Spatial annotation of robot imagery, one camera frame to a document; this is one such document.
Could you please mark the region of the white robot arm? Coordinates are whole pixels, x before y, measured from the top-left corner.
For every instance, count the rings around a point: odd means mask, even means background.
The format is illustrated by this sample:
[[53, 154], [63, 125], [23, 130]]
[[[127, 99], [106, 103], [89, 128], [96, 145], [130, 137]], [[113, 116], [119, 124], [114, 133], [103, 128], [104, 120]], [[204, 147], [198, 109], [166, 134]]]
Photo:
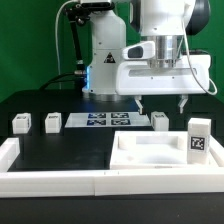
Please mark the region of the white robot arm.
[[118, 1], [81, 0], [92, 11], [85, 96], [109, 101], [178, 94], [186, 100], [206, 93], [210, 56], [181, 49], [207, 25], [209, 0], [127, 0], [127, 18], [107, 9]]

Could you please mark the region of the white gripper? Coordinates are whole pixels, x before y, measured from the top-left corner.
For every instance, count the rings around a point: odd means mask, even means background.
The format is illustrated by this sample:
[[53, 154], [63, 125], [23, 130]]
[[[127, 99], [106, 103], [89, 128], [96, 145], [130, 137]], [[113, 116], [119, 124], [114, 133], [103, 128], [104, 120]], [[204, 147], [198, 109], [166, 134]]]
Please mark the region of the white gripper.
[[[182, 56], [170, 68], [155, 68], [149, 64], [155, 58], [155, 43], [144, 41], [122, 50], [123, 61], [116, 74], [116, 92], [135, 96], [140, 115], [144, 114], [143, 95], [200, 94], [209, 89], [208, 54]], [[179, 112], [184, 112], [188, 95], [181, 95]]]

